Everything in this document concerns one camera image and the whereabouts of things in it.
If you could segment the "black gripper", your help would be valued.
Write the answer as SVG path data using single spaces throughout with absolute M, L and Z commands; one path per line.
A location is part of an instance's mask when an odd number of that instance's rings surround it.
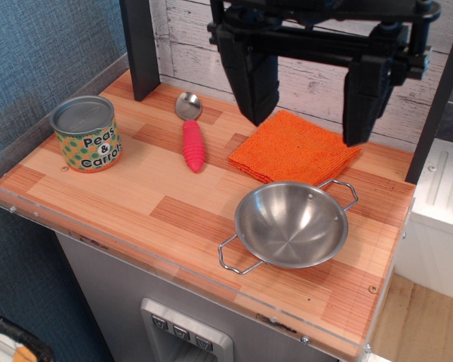
M 212 1 L 217 46 L 240 112 L 260 125 L 279 101 L 279 58 L 348 67 L 343 138 L 366 143 L 395 86 L 423 77 L 435 1 Z

